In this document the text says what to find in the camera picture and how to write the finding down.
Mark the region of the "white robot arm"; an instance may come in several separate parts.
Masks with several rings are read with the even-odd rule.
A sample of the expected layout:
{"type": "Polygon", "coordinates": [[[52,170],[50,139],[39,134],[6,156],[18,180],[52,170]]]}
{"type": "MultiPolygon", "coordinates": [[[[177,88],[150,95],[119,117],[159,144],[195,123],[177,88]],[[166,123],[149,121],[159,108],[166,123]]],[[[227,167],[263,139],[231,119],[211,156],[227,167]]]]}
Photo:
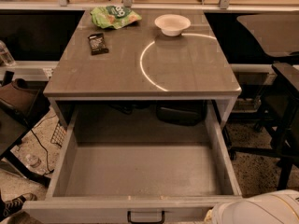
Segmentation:
{"type": "Polygon", "coordinates": [[[218,203],[205,224],[299,224],[299,192],[284,189],[238,201],[218,203]]]}

